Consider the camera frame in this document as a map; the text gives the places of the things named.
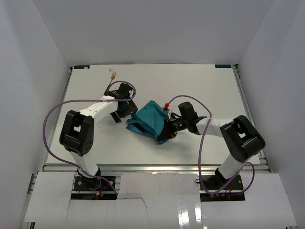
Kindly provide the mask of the teal cloth napkin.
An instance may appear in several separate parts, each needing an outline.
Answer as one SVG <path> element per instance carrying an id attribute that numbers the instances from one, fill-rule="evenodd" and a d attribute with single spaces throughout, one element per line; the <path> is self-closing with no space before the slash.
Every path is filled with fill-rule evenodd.
<path id="1" fill-rule="evenodd" d="M 131 118 L 126 122 L 126 129 L 152 137 L 157 144 L 162 145 L 166 140 L 158 140 L 158 137 L 166 118 L 168 118 L 168 114 L 155 101 L 151 100 L 142 109 L 131 115 Z"/>

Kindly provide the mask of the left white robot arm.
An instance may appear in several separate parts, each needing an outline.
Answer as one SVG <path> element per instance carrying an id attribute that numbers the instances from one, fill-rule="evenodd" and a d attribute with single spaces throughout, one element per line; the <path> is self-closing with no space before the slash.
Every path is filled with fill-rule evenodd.
<path id="1" fill-rule="evenodd" d="M 132 100 L 135 94 L 133 87 L 121 82 L 118 89 L 106 89 L 101 102 L 94 103 L 82 110 L 70 110 L 61 130 L 59 142 L 70 152 L 76 164 L 80 178 L 91 190 L 97 190 L 102 181 L 97 178 L 101 170 L 93 161 L 90 150 L 94 141 L 94 127 L 99 121 L 111 116 L 116 123 L 138 111 Z"/>

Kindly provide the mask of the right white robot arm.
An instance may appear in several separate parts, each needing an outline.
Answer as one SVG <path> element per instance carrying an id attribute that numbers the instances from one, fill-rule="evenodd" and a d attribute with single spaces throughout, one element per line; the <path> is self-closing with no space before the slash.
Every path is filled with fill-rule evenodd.
<path id="1" fill-rule="evenodd" d="M 229 150 L 229 156 L 216 169 L 215 178 L 202 181 L 206 185 L 226 187 L 228 181 L 238 174 L 249 159 L 265 148 L 265 140 L 244 115 L 230 121 L 199 116 L 190 102 L 181 103 L 178 108 L 179 115 L 170 110 L 169 104 L 163 106 L 162 110 L 168 113 L 168 117 L 163 121 L 163 128 L 157 137 L 158 141 L 175 138 L 178 132 L 187 129 L 190 133 L 201 137 L 205 135 L 221 137 Z"/>

